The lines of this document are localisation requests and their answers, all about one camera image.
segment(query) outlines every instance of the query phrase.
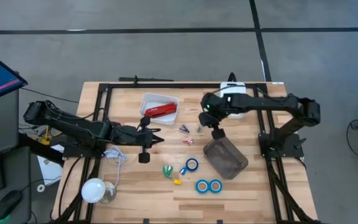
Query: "tape roll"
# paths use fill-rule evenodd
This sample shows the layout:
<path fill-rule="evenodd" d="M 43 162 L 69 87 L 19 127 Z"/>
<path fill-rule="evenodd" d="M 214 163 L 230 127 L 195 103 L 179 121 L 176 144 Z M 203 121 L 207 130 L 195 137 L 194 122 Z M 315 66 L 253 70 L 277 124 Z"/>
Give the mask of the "tape roll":
<path fill-rule="evenodd" d="M 198 168 L 198 161 L 194 158 L 190 158 L 186 161 L 186 169 L 193 172 Z"/>
<path fill-rule="evenodd" d="M 45 189 L 46 189 L 46 186 L 44 186 L 44 184 L 40 184 L 37 187 L 37 191 L 40 192 L 40 193 L 44 192 Z"/>
<path fill-rule="evenodd" d="M 223 185 L 222 185 L 222 182 L 220 180 L 215 179 L 215 180 L 211 180 L 211 182 L 209 183 L 208 188 L 212 193 L 219 193 L 222 190 Z"/>
<path fill-rule="evenodd" d="M 206 180 L 199 180 L 196 183 L 196 190 L 198 193 L 200 194 L 204 194 L 209 190 L 209 185 L 208 182 Z"/>

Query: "white plastic container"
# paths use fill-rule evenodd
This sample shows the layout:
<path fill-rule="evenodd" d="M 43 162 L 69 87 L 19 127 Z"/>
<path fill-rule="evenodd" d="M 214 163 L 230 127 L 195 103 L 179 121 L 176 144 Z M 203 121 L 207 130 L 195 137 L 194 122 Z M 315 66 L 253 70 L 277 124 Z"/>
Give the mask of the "white plastic container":
<path fill-rule="evenodd" d="M 147 109 L 156 106 L 167 105 L 169 103 L 174 103 L 176 104 L 177 108 L 179 108 L 179 99 L 176 97 L 146 93 L 143 96 L 142 104 L 140 105 L 140 109 L 139 109 L 140 115 L 144 116 L 144 113 L 146 112 Z M 161 116 L 159 118 L 151 118 L 150 121 L 158 124 L 173 125 L 175 124 L 177 113 L 178 110 L 176 110 L 176 112 L 172 114 Z"/>
<path fill-rule="evenodd" d="M 225 88 L 230 85 L 236 85 L 236 87 Z M 246 84 L 244 84 L 242 82 L 222 82 L 221 88 L 225 88 L 224 90 L 220 91 L 221 97 L 223 97 L 223 94 L 225 94 L 225 93 L 247 93 Z M 245 115 L 244 113 L 230 114 L 228 116 L 228 118 L 240 119 L 240 118 L 244 117 L 244 115 Z"/>

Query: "black metal frame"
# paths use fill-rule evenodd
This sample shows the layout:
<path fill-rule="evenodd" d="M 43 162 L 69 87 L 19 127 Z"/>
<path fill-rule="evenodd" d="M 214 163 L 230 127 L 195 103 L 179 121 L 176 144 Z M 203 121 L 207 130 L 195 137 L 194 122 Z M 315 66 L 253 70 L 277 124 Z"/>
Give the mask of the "black metal frame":
<path fill-rule="evenodd" d="M 246 85 L 247 85 L 247 88 L 253 89 L 254 96 L 259 96 L 259 92 L 257 90 L 258 88 L 267 93 L 267 86 L 265 83 L 246 83 Z M 96 98 L 94 110 L 97 111 L 98 109 L 100 109 L 102 95 L 104 93 L 106 93 L 106 101 L 104 102 L 105 110 L 104 110 L 104 114 L 103 114 L 103 120 L 104 121 L 108 120 L 108 113 L 109 113 L 109 108 L 110 108 L 109 105 L 111 102 L 112 91 L 115 88 L 215 88 L 215 89 L 218 89 L 219 87 L 220 87 L 219 83 L 138 83 L 138 82 L 113 83 L 113 84 L 101 83 L 101 84 L 99 84 L 98 95 Z M 95 113 L 93 116 L 93 120 L 96 121 L 98 116 L 99 116 L 99 113 Z M 266 133 L 265 123 L 264 123 L 264 119 L 263 119 L 261 110 L 257 110 L 257 116 L 258 116 L 260 133 L 265 134 Z M 267 117 L 268 117 L 268 123 L 269 123 L 270 129 L 273 129 L 274 121 L 273 121 L 273 115 L 272 115 L 271 111 L 267 111 Z M 271 157 L 270 156 L 264 156 L 264 157 L 265 157 L 266 166 L 268 168 L 267 172 L 269 174 L 271 172 L 275 173 L 275 171 L 273 169 L 269 169 L 269 167 L 273 167 Z M 276 162 L 277 162 L 278 174 L 279 174 L 280 181 L 281 181 L 280 186 L 278 186 L 277 183 L 275 183 L 271 178 L 269 178 L 270 191 L 272 194 L 272 202 L 273 202 L 273 207 L 274 207 L 275 219 L 277 222 L 288 222 L 288 221 L 291 222 L 291 221 L 294 221 L 295 219 L 293 216 L 293 210 L 290 206 L 290 202 L 287 201 L 287 198 L 284 198 L 284 200 L 285 200 L 285 208 L 287 211 L 288 220 L 283 220 L 282 215 L 281 215 L 280 204 L 279 204 L 279 200 L 278 200 L 276 186 L 278 186 L 280 191 L 288 190 L 288 187 L 287 187 L 287 181 L 285 178 L 284 166 L 283 166 L 283 162 L 282 162 L 281 158 L 277 157 Z M 83 165 L 83 171 L 81 174 L 80 187 L 78 190 L 81 190 L 82 185 L 85 183 L 85 181 L 88 178 L 93 178 L 93 177 L 98 176 L 100 159 L 95 159 L 95 163 L 94 163 L 94 167 L 93 167 L 93 171 L 92 171 L 92 174 L 94 174 L 94 175 L 87 177 L 89 166 L 90 166 L 90 158 L 85 158 L 85 162 Z M 75 221 L 80 221 L 79 220 L 80 212 L 81 212 L 81 204 L 79 204 L 75 210 L 75 215 L 74 215 Z M 89 222 L 92 217 L 92 212 L 93 212 L 93 204 L 88 204 L 88 207 L 86 209 L 86 220 Z"/>

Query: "desk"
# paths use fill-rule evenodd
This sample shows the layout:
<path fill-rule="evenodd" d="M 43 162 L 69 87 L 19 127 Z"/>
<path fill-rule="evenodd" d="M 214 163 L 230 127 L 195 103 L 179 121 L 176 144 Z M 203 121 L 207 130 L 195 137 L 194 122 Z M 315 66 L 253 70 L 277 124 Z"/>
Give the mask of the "desk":
<path fill-rule="evenodd" d="M 86 82 L 83 86 L 77 115 L 86 116 L 93 112 L 98 82 Z M 287 93 L 282 84 L 267 83 L 270 96 L 285 96 Z M 260 155 L 257 135 L 260 133 L 257 113 L 251 111 L 241 119 L 225 119 L 221 123 L 227 137 L 248 158 L 249 165 L 233 180 L 223 181 L 223 191 L 219 194 L 199 194 L 195 182 L 199 179 L 222 179 L 203 157 L 203 147 L 212 140 L 211 130 L 203 128 L 203 133 L 195 131 L 201 112 L 200 100 L 212 89 L 168 89 L 168 88 L 120 88 L 112 92 L 109 119 L 137 126 L 141 115 L 139 106 L 144 93 L 156 93 L 174 96 L 179 99 L 178 116 L 172 126 L 152 123 L 150 128 L 161 128 L 158 136 L 165 139 L 149 150 L 150 163 L 133 163 L 120 171 L 116 198 L 107 205 L 95 204 L 92 216 L 93 223 L 141 223 L 149 218 L 151 223 L 187 222 L 187 223 L 275 223 L 269 179 L 264 158 Z M 291 116 L 282 111 L 273 112 L 277 127 L 286 123 Z M 269 131 L 267 115 L 264 113 L 266 130 Z M 190 127 L 194 139 L 192 146 L 181 142 L 185 134 L 178 131 L 180 125 Z M 129 161 L 135 159 L 138 147 L 120 146 L 128 154 Z M 200 166 L 196 172 L 180 175 L 179 170 L 185 161 L 196 158 Z M 63 194 L 62 209 L 66 208 L 78 192 L 83 169 L 81 159 L 71 176 Z M 58 202 L 68 170 L 75 159 L 65 162 L 62 181 L 58 189 L 52 216 L 58 216 Z M 288 188 L 299 206 L 311 218 L 317 219 L 310 192 L 305 168 L 293 158 L 283 158 Z M 163 164 L 174 167 L 175 178 L 182 180 L 182 185 L 174 185 L 172 180 L 162 174 Z M 105 159 L 101 160 L 99 178 L 115 183 L 116 168 L 111 167 Z M 280 207 L 282 217 L 286 218 L 285 206 L 281 194 Z M 86 203 L 83 203 L 81 219 L 85 218 Z"/>

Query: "white cable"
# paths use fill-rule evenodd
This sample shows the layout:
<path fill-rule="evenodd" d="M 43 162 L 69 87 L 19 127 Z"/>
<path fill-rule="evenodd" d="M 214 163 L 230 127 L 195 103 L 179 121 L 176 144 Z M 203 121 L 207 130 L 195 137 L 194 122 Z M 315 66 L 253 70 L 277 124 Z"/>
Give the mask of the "white cable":
<path fill-rule="evenodd" d="M 116 180 L 116 184 L 114 184 L 114 186 L 115 186 L 116 188 L 117 188 L 117 184 L 118 184 L 118 180 L 119 180 L 119 169 L 121 169 L 121 168 L 127 168 L 127 167 L 129 167 L 130 165 L 132 165 L 132 164 L 136 161 L 137 157 L 139 156 L 139 153 L 140 153 L 140 150 L 141 150 L 141 149 L 142 149 L 142 147 L 139 148 L 139 151 L 137 152 L 137 155 L 136 155 L 135 159 L 134 159 L 130 164 L 125 165 L 125 166 L 122 166 L 122 164 L 123 164 L 125 161 L 127 161 L 128 155 L 127 155 L 127 154 L 123 154 L 123 153 L 119 150 L 119 148 L 118 148 L 117 146 L 112 146 L 112 148 L 107 149 L 107 150 L 104 152 L 105 155 L 106 155 L 106 162 L 107 162 L 108 164 L 110 164 L 111 166 L 117 168 L 117 180 Z M 113 161 L 115 164 L 111 164 L 108 159 L 112 159 L 112 161 Z"/>

